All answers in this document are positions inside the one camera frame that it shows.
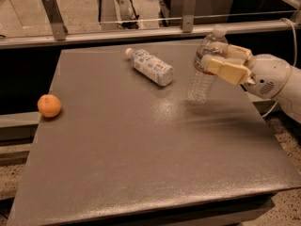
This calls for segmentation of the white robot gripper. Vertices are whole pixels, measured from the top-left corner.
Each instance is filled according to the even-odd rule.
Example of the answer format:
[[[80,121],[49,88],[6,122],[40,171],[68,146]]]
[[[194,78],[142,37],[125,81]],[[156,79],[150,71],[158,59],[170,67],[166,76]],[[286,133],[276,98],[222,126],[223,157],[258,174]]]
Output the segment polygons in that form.
[[[253,56],[249,49],[233,44],[228,46],[226,58],[205,55],[201,66],[230,84],[244,84],[249,93],[262,99],[274,99],[292,73],[292,66],[284,59],[269,54]],[[246,82],[250,76],[252,82]]]

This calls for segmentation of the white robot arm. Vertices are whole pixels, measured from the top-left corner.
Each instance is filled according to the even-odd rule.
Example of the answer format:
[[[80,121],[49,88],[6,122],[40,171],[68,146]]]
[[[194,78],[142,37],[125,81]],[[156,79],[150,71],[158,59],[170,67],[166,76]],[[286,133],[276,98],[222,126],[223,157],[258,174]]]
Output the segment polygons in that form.
[[[279,104],[282,111],[301,122],[301,70],[270,54],[253,55],[249,49],[213,42],[201,67],[249,93]]]

